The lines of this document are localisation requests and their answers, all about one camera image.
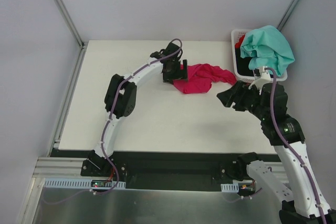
white wall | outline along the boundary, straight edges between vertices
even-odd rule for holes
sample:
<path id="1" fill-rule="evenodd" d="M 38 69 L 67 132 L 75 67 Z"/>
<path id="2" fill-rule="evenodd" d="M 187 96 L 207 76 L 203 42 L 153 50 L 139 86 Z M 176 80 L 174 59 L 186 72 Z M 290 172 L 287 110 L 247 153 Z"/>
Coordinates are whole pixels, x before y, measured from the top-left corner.
<path id="1" fill-rule="evenodd" d="M 84 41 L 230 41 L 235 28 L 277 26 L 291 0 L 63 0 Z"/>
<path id="2" fill-rule="evenodd" d="M 285 83 L 304 131 L 314 173 L 336 208 L 336 0 L 302 0 L 283 33 L 296 62 Z"/>
<path id="3" fill-rule="evenodd" d="M 0 0 L 0 223 L 16 221 L 78 52 L 53 0 Z"/>

white table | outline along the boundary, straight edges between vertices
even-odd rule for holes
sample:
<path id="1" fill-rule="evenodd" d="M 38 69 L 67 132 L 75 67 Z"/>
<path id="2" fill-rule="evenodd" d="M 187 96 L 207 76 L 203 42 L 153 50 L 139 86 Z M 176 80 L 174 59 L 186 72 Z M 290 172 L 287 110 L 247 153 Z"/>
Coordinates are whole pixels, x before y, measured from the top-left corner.
<path id="1" fill-rule="evenodd" d="M 111 77 L 143 65 L 169 41 L 89 42 L 61 136 L 60 150 L 92 150 L 100 141 Z M 233 70 L 230 42 L 184 41 L 182 59 Z M 133 113 L 124 121 L 115 151 L 274 154 L 260 121 L 249 112 L 222 106 L 217 93 L 231 86 L 213 83 L 207 94 L 182 94 L 162 75 L 138 90 Z"/>

teal cloth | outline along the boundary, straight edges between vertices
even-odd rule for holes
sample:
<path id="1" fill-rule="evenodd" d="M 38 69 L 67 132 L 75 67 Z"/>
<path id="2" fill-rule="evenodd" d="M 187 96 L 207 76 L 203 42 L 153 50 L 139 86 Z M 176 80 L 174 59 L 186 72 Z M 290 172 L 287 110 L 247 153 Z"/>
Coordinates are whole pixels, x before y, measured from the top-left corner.
<path id="1" fill-rule="evenodd" d="M 282 76 L 288 65 L 295 61 L 288 41 L 274 26 L 246 33 L 240 46 L 240 56 L 252 57 L 248 65 L 250 70 L 267 66 L 274 68 L 278 76 Z"/>

wire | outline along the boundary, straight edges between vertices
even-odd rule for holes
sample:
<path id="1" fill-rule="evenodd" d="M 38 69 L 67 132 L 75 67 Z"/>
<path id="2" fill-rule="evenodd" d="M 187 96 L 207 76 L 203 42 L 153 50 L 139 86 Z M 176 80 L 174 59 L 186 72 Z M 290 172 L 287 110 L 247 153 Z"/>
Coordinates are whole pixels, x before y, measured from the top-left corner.
<path id="1" fill-rule="evenodd" d="M 177 51 L 171 53 L 170 55 L 167 55 L 167 56 L 164 56 L 162 58 L 159 58 L 159 59 L 156 59 L 156 60 L 153 60 L 150 62 L 149 65 L 153 64 L 153 63 L 156 63 L 158 61 L 161 61 L 161 60 L 165 60 L 169 57 L 172 57 L 173 55 L 179 53 L 181 50 L 182 50 L 182 41 L 180 39 L 173 39 L 172 41 L 170 41 L 170 43 L 174 42 L 174 41 L 178 41 L 180 43 L 180 47 L 178 48 Z M 117 99 L 118 99 L 118 95 L 119 95 L 119 92 L 121 90 L 121 87 L 124 85 L 124 83 L 128 82 L 129 80 L 131 80 L 136 74 L 138 74 L 139 72 L 141 72 L 143 69 L 145 69 L 146 67 L 149 67 L 148 64 L 145 64 L 143 65 L 141 68 L 139 68 L 137 71 L 135 71 L 133 73 L 133 75 L 127 77 L 126 79 L 124 79 L 118 86 L 117 88 L 117 91 L 116 91 L 116 95 L 114 96 L 114 101 L 113 101 L 113 104 L 112 104 L 112 108 L 111 108 L 111 112 L 110 112 L 110 115 L 109 115 L 109 119 L 112 119 L 112 115 L 113 115 L 113 112 L 114 112 L 114 108 L 116 107 L 116 103 L 117 103 Z"/>
<path id="2" fill-rule="evenodd" d="M 111 169 L 111 170 L 112 170 L 111 175 L 110 175 L 110 177 L 105 181 L 105 184 L 108 183 L 108 182 L 111 182 L 111 180 L 113 180 L 114 168 Z"/>
<path id="3" fill-rule="evenodd" d="M 137 71 L 135 71 L 135 72 L 133 73 L 133 75 L 127 77 L 126 79 L 124 79 L 124 80 L 119 84 L 119 86 L 118 86 L 118 88 L 117 88 L 117 91 L 116 91 L 116 93 L 115 93 L 116 95 L 114 96 L 113 105 L 112 105 L 112 108 L 111 108 L 111 111 L 110 111 L 110 115 L 109 115 L 109 119 L 110 119 L 110 120 L 107 120 L 107 122 L 106 122 L 106 124 L 105 124 L 105 126 L 104 126 L 104 129 L 103 129 L 103 132 L 102 132 L 102 134 L 101 134 L 101 150 L 102 150 L 102 152 L 103 152 L 104 157 L 106 158 L 106 160 L 110 163 L 110 165 L 111 165 L 112 168 L 113 168 L 113 170 L 112 170 L 112 174 L 111 174 L 112 177 L 113 177 L 113 173 L 114 173 L 114 172 L 116 173 L 117 181 L 116 181 L 116 183 L 115 183 L 110 189 L 108 189 L 108 190 L 106 190 L 106 191 L 103 191 L 103 192 L 97 192 L 97 191 L 95 191 L 94 194 L 97 194 L 97 195 L 105 195 L 105 194 L 109 193 L 110 191 L 112 191 L 113 189 L 115 189 L 115 188 L 117 187 L 118 183 L 119 183 L 119 179 L 120 179 L 120 178 L 119 178 L 118 170 L 117 170 L 115 164 L 112 162 L 112 160 L 110 160 L 110 158 L 109 158 L 108 155 L 106 154 L 106 151 L 105 151 L 105 148 L 104 148 L 104 137 L 105 137 L 106 129 L 107 129 L 107 127 L 109 126 L 109 124 L 110 124 L 110 122 L 111 122 L 112 115 L 113 115 L 113 112 L 114 112 L 114 108 L 116 107 L 116 103 L 117 103 L 117 99 L 118 99 L 118 95 L 119 95 L 119 92 L 120 92 L 120 90 L 121 90 L 121 87 L 123 86 L 124 83 L 126 83 L 127 81 L 129 81 L 130 79 L 132 79 L 136 74 L 138 74 L 139 72 L 141 72 L 143 69 L 145 69 L 145 68 L 148 67 L 149 65 L 151 65 L 151 64 L 153 64 L 153 63 L 156 63 L 156 62 L 158 62 L 158 61 L 167 59 L 167 58 L 169 58 L 169 57 L 171 57 L 171 56 L 173 56 L 173 55 L 175 55 L 175 54 L 178 54 L 178 53 L 182 50 L 182 41 L 181 41 L 180 39 L 177 39 L 177 38 L 176 38 L 176 39 L 173 39 L 172 41 L 170 41 L 170 43 L 172 43 L 172 42 L 174 42 L 174 41 L 178 41 L 178 42 L 180 42 L 180 47 L 178 48 L 177 51 L 173 52 L 173 53 L 170 54 L 170 55 L 164 56 L 164 57 L 162 57 L 162 58 L 153 60 L 153 61 L 151 61 L 149 64 L 145 64 L 145 65 L 143 65 L 141 68 L 139 68 Z M 84 193 L 85 191 L 92 191 L 92 189 L 84 189 L 84 190 L 78 191 L 78 192 L 76 192 L 75 194 L 73 194 L 73 195 L 71 195 L 71 196 L 69 196 L 69 197 L 67 197 L 67 198 L 65 198 L 65 199 L 63 199 L 63 200 L 56 201 L 56 202 L 47 202 L 47 201 L 44 199 L 44 193 L 45 193 L 45 191 L 44 191 L 44 192 L 42 193 L 42 195 L 41 195 L 41 200 L 42 200 L 42 202 L 43 202 L 44 204 L 46 204 L 46 205 L 57 205 L 57 204 L 61 204 L 61 203 L 63 203 L 63 202 L 66 202 L 66 201 L 68 201 L 68 200 L 70 200 L 70 199 L 76 197 L 77 195 L 80 195 L 80 194 Z"/>
<path id="4" fill-rule="evenodd" d="M 314 196 L 315 196 L 316 203 L 318 205 L 317 207 L 319 209 L 319 213 L 320 213 L 320 216 L 322 218 L 322 222 L 323 222 L 323 224 L 327 224 L 327 220 L 325 219 L 326 217 L 324 216 L 323 209 L 321 207 L 321 201 L 320 201 L 319 193 L 317 192 L 316 184 L 314 182 L 314 179 L 313 179 L 308 167 L 305 166 L 305 162 L 303 161 L 301 156 L 287 142 L 287 140 L 284 138 L 284 136 L 282 135 L 282 133 L 280 132 L 280 129 L 278 127 L 278 124 L 277 124 L 277 121 L 276 121 L 276 118 L 275 118 L 275 113 L 274 113 L 274 94 L 275 94 L 275 88 L 276 88 L 276 85 L 277 85 L 277 74 L 276 74 L 276 72 L 273 68 L 265 68 L 265 70 L 270 70 L 273 73 L 273 83 L 272 83 L 272 90 L 271 90 L 271 97 L 270 97 L 270 110 L 271 110 L 271 117 L 272 117 L 272 122 L 273 122 L 274 128 L 275 128 L 278 136 L 280 137 L 280 139 L 284 143 L 284 145 L 290 149 L 290 151 L 298 159 L 298 161 L 302 165 L 302 168 L 306 172 L 308 180 L 310 182 L 311 188 L 312 188 Z"/>

purple cable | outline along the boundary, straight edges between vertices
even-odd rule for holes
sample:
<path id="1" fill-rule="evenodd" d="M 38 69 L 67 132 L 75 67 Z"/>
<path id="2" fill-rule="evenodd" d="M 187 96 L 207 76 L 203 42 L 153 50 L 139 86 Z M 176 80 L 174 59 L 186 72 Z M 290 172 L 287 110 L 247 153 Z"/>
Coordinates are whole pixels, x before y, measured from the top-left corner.
<path id="1" fill-rule="evenodd" d="M 273 84 L 272 84 L 271 97 L 270 97 L 270 110 L 271 110 L 271 117 L 272 117 L 272 122 L 273 122 L 274 128 L 275 128 L 278 136 L 282 140 L 282 142 L 286 145 L 286 147 L 288 147 L 290 149 L 290 151 L 298 159 L 300 164 L 303 165 L 302 168 L 304 169 L 304 171 L 306 172 L 306 174 L 308 176 L 311 188 L 312 188 L 314 196 L 315 196 L 316 203 L 317 203 L 317 205 L 321 205 L 319 193 L 317 192 L 317 188 L 316 188 L 314 179 L 313 179 L 309 169 L 306 166 L 304 166 L 305 162 L 303 161 L 301 156 L 294 150 L 294 148 L 292 146 L 290 146 L 290 144 L 287 142 L 287 140 L 284 138 L 284 136 L 280 132 L 280 129 L 278 127 L 278 124 L 277 124 L 277 121 L 276 121 L 276 118 L 275 118 L 275 113 L 274 113 L 274 94 L 275 94 L 275 88 L 276 88 L 276 84 L 277 84 L 277 74 L 276 74 L 276 72 L 273 68 L 265 68 L 265 70 L 270 70 L 273 73 Z M 325 219 L 326 217 L 324 216 L 322 207 L 319 206 L 318 208 L 319 208 L 319 213 L 320 213 L 320 216 L 322 218 L 323 224 L 327 224 L 327 220 Z"/>
<path id="2" fill-rule="evenodd" d="M 174 41 L 176 41 L 176 40 L 177 40 L 178 42 L 180 42 L 180 47 L 179 47 L 179 49 L 178 49 L 176 52 L 174 52 L 174 53 L 172 53 L 172 54 L 170 54 L 170 55 L 164 56 L 164 57 L 162 57 L 162 58 L 160 58 L 160 59 L 153 60 L 153 61 L 150 62 L 150 64 L 156 63 L 156 62 L 158 62 L 158 61 L 160 61 L 160 60 L 167 59 L 167 58 L 169 58 L 169 57 L 175 55 L 176 53 L 179 53 L 179 52 L 181 51 L 181 49 L 182 49 L 182 41 L 181 41 L 180 39 L 173 39 L 172 41 L 170 41 L 170 43 L 172 43 L 172 42 L 174 42 Z M 148 67 L 148 66 L 149 66 L 148 64 L 143 65 L 141 68 L 139 68 L 137 71 L 135 71 L 135 72 L 133 73 L 133 76 L 135 76 L 136 74 L 138 74 L 139 72 L 141 72 L 143 69 L 145 69 L 145 68 Z M 121 90 L 122 85 L 123 85 L 125 82 L 129 81 L 130 79 L 132 79 L 133 76 L 129 76 L 129 77 L 127 77 L 125 80 L 123 80 L 123 81 L 119 84 L 119 86 L 118 86 L 118 88 L 117 88 L 117 92 L 115 93 L 116 95 L 115 95 L 115 97 L 114 97 L 114 101 L 113 101 L 113 105 L 112 105 L 111 112 L 110 112 L 110 115 L 109 115 L 109 119 L 112 118 L 112 114 L 113 114 L 113 112 L 114 112 L 114 108 L 116 107 L 117 98 L 118 98 L 118 95 L 119 95 L 119 92 L 120 92 L 120 90 Z M 116 182 L 110 189 L 108 189 L 108 190 L 106 190 L 106 191 L 104 191 L 104 192 L 102 192 L 102 193 L 101 193 L 101 192 L 96 192 L 97 195 L 104 195 L 104 194 L 109 193 L 111 190 L 113 190 L 114 188 L 117 187 L 117 185 L 118 185 L 118 183 L 119 183 L 119 179 L 120 179 L 120 178 L 119 178 L 119 173 L 118 173 L 118 170 L 117 170 L 116 166 L 114 165 L 114 163 L 112 162 L 112 160 L 110 160 L 110 158 L 108 157 L 108 155 L 106 154 L 106 151 L 105 151 L 105 149 L 104 149 L 104 136 L 105 136 L 105 132 L 106 132 L 107 126 L 110 124 L 110 122 L 111 122 L 110 120 L 108 120 L 108 121 L 106 122 L 105 127 L 104 127 L 104 129 L 103 129 L 103 132 L 102 132 L 102 134 L 101 134 L 101 150 L 102 150 L 103 155 L 105 156 L 106 160 L 107 160 L 107 161 L 111 164 L 111 166 L 114 168 L 114 170 L 115 170 L 115 172 L 116 172 L 116 176 L 117 176 L 117 182 Z M 83 192 L 85 192 L 85 191 L 90 191 L 90 190 L 84 189 L 84 190 L 78 191 L 78 192 L 76 192 L 75 194 L 69 196 L 68 198 L 65 198 L 65 199 L 63 199 L 63 200 L 56 201 L 56 202 L 47 202 L 47 201 L 45 201 L 45 200 L 44 200 L 44 193 L 43 193 L 42 196 L 41 196 L 41 200 L 42 200 L 42 202 L 43 202 L 44 204 L 46 204 L 46 205 L 57 205 L 57 204 L 66 202 L 66 201 L 68 201 L 68 200 L 74 198 L 75 196 L 77 196 L 77 195 L 79 195 L 79 194 L 81 194 L 81 193 L 83 193 Z"/>

